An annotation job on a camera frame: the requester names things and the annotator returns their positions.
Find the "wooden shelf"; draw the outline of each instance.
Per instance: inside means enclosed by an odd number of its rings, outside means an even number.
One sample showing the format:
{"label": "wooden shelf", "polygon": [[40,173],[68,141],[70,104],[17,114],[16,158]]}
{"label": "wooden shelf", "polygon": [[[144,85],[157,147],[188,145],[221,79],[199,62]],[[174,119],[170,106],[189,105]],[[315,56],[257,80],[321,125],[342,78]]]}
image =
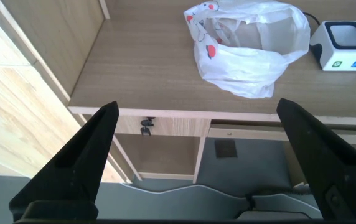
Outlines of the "wooden shelf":
{"label": "wooden shelf", "polygon": [[[69,108],[74,113],[94,113],[115,100],[122,115],[160,116],[154,113],[163,110],[164,116],[279,121],[276,106],[285,97],[323,116],[325,123],[356,124],[348,119],[356,118],[356,72],[323,72],[311,53],[289,66],[276,82],[272,98],[234,96],[202,80],[183,16],[199,2],[116,1],[110,9],[111,19],[100,29]],[[322,21],[356,20],[355,0],[339,4],[336,0],[284,2]],[[314,22],[310,24],[313,32]]]}
{"label": "wooden shelf", "polygon": [[116,134],[142,178],[194,178],[199,142],[196,137]]}

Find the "drawer lock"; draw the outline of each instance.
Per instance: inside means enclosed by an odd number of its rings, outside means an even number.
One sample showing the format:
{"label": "drawer lock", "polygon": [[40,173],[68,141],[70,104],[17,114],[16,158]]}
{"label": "drawer lock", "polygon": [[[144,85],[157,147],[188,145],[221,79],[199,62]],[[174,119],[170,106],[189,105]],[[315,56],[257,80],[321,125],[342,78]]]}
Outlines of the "drawer lock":
{"label": "drawer lock", "polygon": [[154,126],[154,124],[152,123],[153,119],[154,119],[153,117],[148,117],[148,119],[141,121],[141,125],[142,125],[141,134],[142,135],[144,135],[144,134],[150,135],[150,136],[152,135],[151,130],[148,127]]}

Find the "red print on bag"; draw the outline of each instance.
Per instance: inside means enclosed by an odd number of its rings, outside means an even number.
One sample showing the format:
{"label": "red print on bag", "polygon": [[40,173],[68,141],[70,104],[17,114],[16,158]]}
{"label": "red print on bag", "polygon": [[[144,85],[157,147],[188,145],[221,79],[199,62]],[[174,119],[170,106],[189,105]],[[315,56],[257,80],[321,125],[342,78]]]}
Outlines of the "red print on bag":
{"label": "red print on bag", "polygon": [[208,57],[211,59],[215,56],[215,47],[212,45],[206,45],[205,49],[207,50]]}
{"label": "red print on bag", "polygon": [[188,22],[190,22],[192,19],[193,19],[193,16],[187,16],[187,17],[186,17],[186,20],[187,20]]}

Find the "black cable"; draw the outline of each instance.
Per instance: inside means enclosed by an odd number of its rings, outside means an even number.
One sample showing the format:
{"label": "black cable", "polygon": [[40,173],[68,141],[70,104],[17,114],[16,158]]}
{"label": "black cable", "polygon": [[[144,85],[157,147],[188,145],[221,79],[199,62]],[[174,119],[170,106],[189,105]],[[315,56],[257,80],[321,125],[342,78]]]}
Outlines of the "black cable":
{"label": "black cable", "polygon": [[304,15],[313,18],[313,19],[315,20],[315,22],[317,23],[318,26],[321,24],[321,23],[319,22],[319,20],[317,20],[314,15],[312,15],[312,14],[310,14],[310,13],[308,13],[308,12],[303,12],[303,13],[304,13]]}

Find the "gray floor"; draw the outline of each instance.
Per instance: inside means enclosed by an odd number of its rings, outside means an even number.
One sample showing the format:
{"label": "gray floor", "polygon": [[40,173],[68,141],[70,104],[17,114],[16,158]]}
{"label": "gray floor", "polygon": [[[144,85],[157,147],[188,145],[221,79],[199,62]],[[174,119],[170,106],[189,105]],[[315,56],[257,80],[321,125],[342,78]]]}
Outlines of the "gray floor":
{"label": "gray floor", "polygon": [[[98,218],[231,219],[247,208],[247,193],[260,187],[290,187],[280,142],[236,140],[238,158],[216,159],[213,139],[207,139],[199,173],[199,184],[164,194],[151,194],[121,184],[101,184],[96,206]],[[10,223],[10,199],[29,181],[22,177],[0,177],[0,223]],[[133,186],[160,192],[192,185],[187,180],[146,179]]]}

